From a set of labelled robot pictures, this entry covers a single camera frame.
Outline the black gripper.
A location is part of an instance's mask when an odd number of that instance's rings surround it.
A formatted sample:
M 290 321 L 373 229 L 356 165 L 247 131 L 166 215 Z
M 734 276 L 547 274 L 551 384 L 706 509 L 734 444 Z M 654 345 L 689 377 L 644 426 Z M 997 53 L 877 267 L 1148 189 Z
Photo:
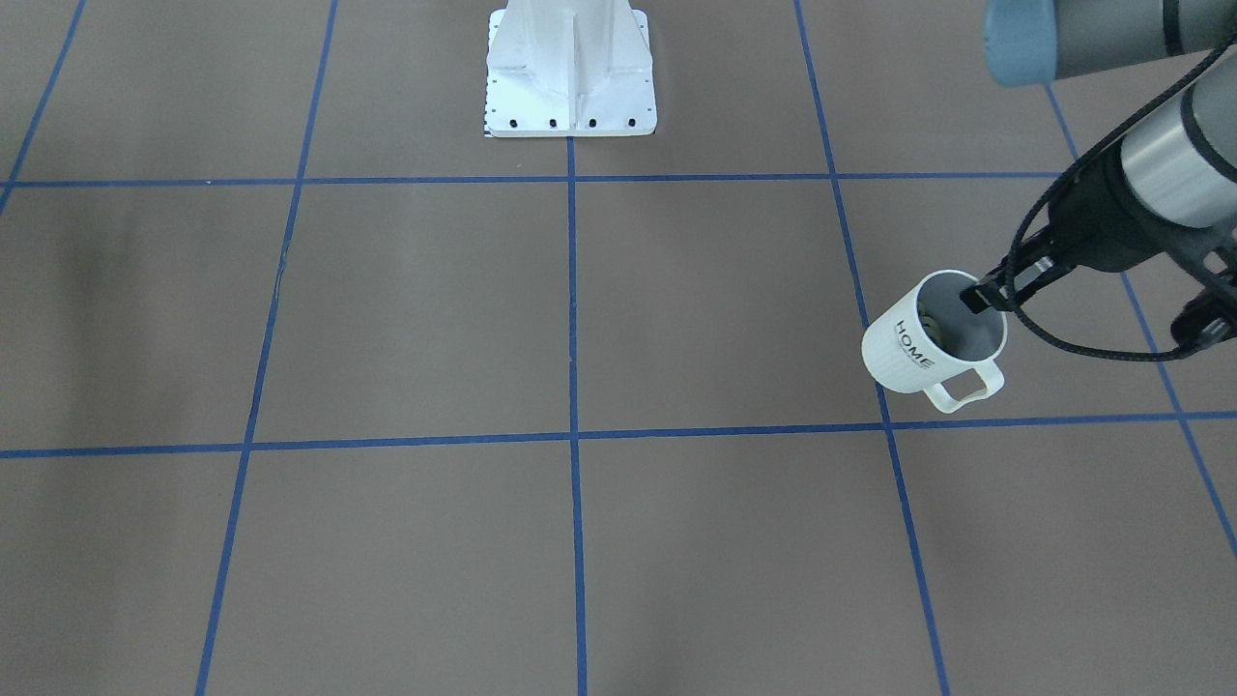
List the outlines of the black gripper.
M 1056 266 L 1127 272 L 1183 239 L 1184 226 L 1139 202 L 1122 161 L 1094 159 L 1049 197 L 1047 226 L 1030 239 L 1034 260 L 1002 260 L 962 291 L 962 304 L 1012 313 L 1056 281 Z

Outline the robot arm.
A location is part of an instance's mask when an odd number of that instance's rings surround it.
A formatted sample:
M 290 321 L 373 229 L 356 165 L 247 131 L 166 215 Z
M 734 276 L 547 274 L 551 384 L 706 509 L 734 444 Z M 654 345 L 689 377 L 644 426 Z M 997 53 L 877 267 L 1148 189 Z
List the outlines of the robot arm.
M 1056 80 L 1223 49 L 1232 1 L 990 1 L 995 82 Z M 1235 58 L 1192 75 L 1105 137 L 1049 194 L 1049 223 L 962 291 L 971 312 L 1012 312 L 1077 266 L 1127 272 L 1159 253 L 1200 283 L 1190 308 L 1235 320 Z

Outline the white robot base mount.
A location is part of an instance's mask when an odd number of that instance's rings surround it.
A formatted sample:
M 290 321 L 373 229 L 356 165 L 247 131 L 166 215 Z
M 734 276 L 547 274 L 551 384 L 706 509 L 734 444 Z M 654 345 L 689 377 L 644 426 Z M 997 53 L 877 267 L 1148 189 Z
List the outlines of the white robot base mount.
M 482 135 L 656 134 L 647 14 L 627 1 L 508 1 L 487 21 Z

